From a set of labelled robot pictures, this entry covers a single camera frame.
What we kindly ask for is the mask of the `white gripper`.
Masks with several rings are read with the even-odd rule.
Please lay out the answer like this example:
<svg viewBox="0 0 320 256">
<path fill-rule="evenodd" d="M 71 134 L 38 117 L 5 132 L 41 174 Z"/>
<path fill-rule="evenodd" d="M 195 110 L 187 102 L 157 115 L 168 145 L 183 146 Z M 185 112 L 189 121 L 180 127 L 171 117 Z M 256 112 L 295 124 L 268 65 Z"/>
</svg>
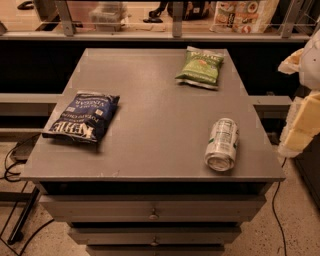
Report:
<svg viewBox="0 0 320 256">
<path fill-rule="evenodd" d="M 293 74 L 299 71 L 299 81 L 311 90 L 320 90 L 320 30 L 278 66 L 278 71 Z M 294 158 L 320 133 L 320 92 L 305 98 L 295 97 L 289 108 L 286 125 L 280 136 L 278 152 Z"/>
</svg>

